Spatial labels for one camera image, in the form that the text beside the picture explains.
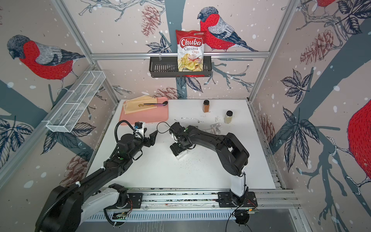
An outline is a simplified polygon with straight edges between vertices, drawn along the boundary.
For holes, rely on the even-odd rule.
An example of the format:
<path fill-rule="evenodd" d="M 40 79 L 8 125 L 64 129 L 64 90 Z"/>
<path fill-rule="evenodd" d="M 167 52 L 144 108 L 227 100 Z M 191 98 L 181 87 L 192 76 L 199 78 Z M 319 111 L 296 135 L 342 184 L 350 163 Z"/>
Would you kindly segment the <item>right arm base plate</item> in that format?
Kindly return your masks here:
<path fill-rule="evenodd" d="M 256 208 L 258 206 L 257 198 L 254 192 L 249 191 L 239 197 L 236 194 L 229 192 L 218 192 L 217 199 L 220 208 L 232 208 L 232 207 L 250 207 Z"/>

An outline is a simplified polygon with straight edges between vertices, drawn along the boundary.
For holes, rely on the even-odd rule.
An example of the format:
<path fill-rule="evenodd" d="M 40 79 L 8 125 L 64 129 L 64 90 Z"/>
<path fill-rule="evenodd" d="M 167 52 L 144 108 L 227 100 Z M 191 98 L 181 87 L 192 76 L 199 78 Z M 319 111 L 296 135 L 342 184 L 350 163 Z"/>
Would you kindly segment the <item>white jewelry box lid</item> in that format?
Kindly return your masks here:
<path fill-rule="evenodd" d="M 211 129 L 212 129 L 212 133 L 213 134 L 216 134 L 216 135 L 219 135 L 221 134 L 221 124 L 220 123 L 216 123 L 216 124 L 212 124 L 210 125 Z"/>

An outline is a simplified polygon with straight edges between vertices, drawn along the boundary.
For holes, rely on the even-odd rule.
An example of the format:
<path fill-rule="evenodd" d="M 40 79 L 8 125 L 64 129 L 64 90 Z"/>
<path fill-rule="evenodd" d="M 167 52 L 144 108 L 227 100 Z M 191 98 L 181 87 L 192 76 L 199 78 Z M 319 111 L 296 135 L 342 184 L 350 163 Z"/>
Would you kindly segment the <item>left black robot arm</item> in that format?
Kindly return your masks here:
<path fill-rule="evenodd" d="M 157 131 L 145 137 L 146 129 L 139 122 L 132 131 L 121 138 L 115 136 L 116 147 L 100 169 L 67 187 L 58 186 L 51 191 L 36 221 L 35 231 L 74 232 L 97 212 L 117 202 L 123 206 L 128 202 L 127 190 L 122 185 L 112 184 L 108 189 L 98 191 L 125 173 L 143 147 L 155 144 Z"/>

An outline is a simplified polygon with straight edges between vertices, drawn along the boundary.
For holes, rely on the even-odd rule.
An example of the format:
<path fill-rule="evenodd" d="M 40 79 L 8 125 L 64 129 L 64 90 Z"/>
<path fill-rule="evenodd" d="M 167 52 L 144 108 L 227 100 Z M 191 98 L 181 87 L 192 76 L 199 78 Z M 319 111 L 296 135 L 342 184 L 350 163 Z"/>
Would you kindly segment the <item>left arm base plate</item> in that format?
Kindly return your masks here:
<path fill-rule="evenodd" d="M 142 199 L 142 193 L 121 193 L 118 201 L 114 205 L 107 207 L 107 209 L 140 209 Z"/>

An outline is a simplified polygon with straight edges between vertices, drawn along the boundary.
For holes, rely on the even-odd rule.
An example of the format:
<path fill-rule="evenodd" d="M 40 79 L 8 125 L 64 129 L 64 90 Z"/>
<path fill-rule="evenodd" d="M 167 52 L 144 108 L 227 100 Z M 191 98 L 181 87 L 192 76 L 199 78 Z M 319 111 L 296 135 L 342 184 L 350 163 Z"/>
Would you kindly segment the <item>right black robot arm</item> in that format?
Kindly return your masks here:
<path fill-rule="evenodd" d="M 216 152 L 223 168 L 233 176 L 231 178 L 231 194 L 239 198 L 245 194 L 248 187 L 245 183 L 243 169 L 248 164 L 250 155 L 233 133 L 212 134 L 194 126 L 182 127 L 179 122 L 170 126 L 169 133 L 175 140 L 170 149 L 178 160 L 196 146 Z"/>

